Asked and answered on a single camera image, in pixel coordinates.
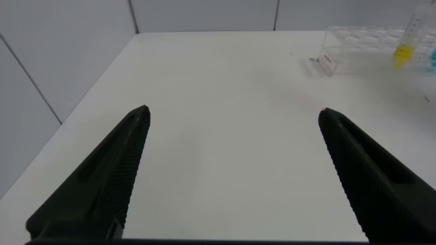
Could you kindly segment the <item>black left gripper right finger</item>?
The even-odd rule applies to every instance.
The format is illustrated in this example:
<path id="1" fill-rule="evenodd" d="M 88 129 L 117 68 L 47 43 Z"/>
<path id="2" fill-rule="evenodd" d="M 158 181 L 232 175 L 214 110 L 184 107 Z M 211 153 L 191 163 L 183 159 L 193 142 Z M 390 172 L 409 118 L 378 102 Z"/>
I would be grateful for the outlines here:
<path id="1" fill-rule="evenodd" d="M 368 240 L 435 242 L 435 189 L 340 112 L 323 109 L 318 124 Z"/>

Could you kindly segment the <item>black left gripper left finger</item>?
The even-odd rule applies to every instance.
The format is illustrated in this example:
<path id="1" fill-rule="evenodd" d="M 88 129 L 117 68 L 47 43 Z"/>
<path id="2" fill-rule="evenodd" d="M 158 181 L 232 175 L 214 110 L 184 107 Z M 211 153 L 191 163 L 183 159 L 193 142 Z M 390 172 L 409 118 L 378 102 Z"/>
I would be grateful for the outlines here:
<path id="1" fill-rule="evenodd" d="M 150 123 L 147 106 L 130 111 L 27 220 L 31 239 L 120 237 Z"/>

